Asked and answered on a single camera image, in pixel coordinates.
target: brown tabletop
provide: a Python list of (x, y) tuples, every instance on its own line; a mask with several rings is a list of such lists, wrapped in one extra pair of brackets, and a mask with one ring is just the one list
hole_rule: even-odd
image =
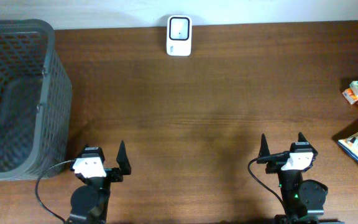
[[(324, 218), (358, 223), (358, 164), (334, 139), (358, 131), (340, 90), (358, 79), (358, 22), (196, 26), (189, 57), (170, 57), (165, 28), (56, 31), (73, 84), (68, 157), (123, 139), (132, 175), (113, 184), (108, 223), (215, 223), (272, 218), (278, 200), (247, 171), (260, 135), (271, 152), (302, 131), (319, 155), (304, 179), (329, 187)], [(253, 165), (279, 191), (276, 175)], [(34, 181), (0, 182), (0, 223), (59, 223)], [(64, 218), (82, 185), (65, 171), (40, 184)]]

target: gray plastic bin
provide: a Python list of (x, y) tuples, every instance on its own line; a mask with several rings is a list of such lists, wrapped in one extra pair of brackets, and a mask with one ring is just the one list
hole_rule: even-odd
[(44, 21), (0, 21), (0, 180), (36, 179), (65, 158), (72, 90), (54, 45)]

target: white wall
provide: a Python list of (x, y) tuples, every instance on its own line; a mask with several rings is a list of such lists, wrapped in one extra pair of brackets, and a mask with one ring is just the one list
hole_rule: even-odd
[(358, 0), (0, 0), (0, 19), (37, 18), (55, 29), (358, 20)]

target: wood surface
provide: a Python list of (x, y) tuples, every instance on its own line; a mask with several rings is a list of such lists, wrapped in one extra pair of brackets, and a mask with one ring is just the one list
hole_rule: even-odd
[[(299, 131), (319, 152), (304, 179), (329, 187), (324, 218), (358, 223), (358, 164), (335, 142), (358, 131), (340, 91), (358, 79), (358, 22), (196, 26), (189, 57), (167, 55), (165, 32), (56, 31), (73, 85), (68, 158), (89, 143), (116, 167), (123, 139), (132, 165), (112, 185), (107, 223), (263, 223), (283, 209), (247, 164), (262, 133), (281, 152)], [(34, 185), (0, 182), (0, 223), (59, 223)], [(67, 218), (81, 185), (67, 170), (41, 181), (40, 196)]]

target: cable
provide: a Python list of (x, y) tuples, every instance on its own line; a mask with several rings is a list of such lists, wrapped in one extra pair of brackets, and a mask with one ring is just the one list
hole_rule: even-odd
[(276, 198), (280, 201), (283, 209), (284, 209), (284, 212), (285, 212), (285, 215), (287, 216), (287, 219), (289, 220), (289, 217), (288, 217), (288, 214), (287, 214), (287, 210), (285, 209), (285, 206), (284, 206), (284, 202), (283, 200), (280, 198), (280, 196), (278, 196), (278, 194), (276, 192), (274, 192), (272, 189), (270, 189), (269, 187), (267, 187), (264, 183), (262, 183), (262, 181), (260, 181), (251, 171), (251, 164), (255, 161), (257, 161), (258, 159), (263, 159), (264, 157), (260, 157), (260, 158), (255, 158), (253, 160), (251, 160), (249, 163), (248, 163), (248, 172), (249, 174), (256, 180), (256, 182), (258, 182), (260, 185), (262, 185), (264, 188), (266, 188), (266, 190), (268, 190), (270, 193), (274, 194), (274, 196), (276, 196)]
[(40, 184), (40, 180), (42, 179), (42, 177), (51, 169), (55, 168), (55, 167), (58, 167), (60, 165), (64, 165), (64, 164), (67, 164), (67, 163), (70, 163), (70, 162), (74, 162), (75, 160), (69, 160), (69, 161), (64, 161), (64, 162), (60, 162), (58, 164), (55, 164), (51, 167), (49, 167), (48, 169), (42, 171), (42, 173), (40, 174), (40, 176), (38, 177), (37, 179), (37, 183), (35, 184), (35, 197), (37, 198), (37, 201), (40, 203), (41, 207), (43, 209), (45, 209), (49, 214), (53, 215), (54, 217), (60, 219), (63, 224), (66, 223), (66, 220), (64, 218), (62, 218), (61, 216), (57, 215), (56, 213), (54, 213), (53, 211), (49, 210), (49, 208), (47, 208), (44, 203), (42, 203), (39, 195), (38, 195), (38, 185)]

